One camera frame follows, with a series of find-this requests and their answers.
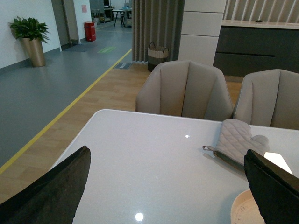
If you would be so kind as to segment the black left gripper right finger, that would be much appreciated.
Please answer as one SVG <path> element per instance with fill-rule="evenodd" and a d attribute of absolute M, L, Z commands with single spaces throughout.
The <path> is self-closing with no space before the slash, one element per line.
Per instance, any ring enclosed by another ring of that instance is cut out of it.
<path fill-rule="evenodd" d="M 244 156 L 249 188 L 267 224 L 299 222 L 299 179 L 254 150 Z"/>

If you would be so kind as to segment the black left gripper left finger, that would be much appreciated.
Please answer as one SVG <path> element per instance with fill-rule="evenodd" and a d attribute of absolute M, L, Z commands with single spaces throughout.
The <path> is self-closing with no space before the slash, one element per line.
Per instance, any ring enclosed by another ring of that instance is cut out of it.
<path fill-rule="evenodd" d="M 2 224 L 71 224 L 85 190 L 91 151 L 83 146 L 0 205 Z"/>

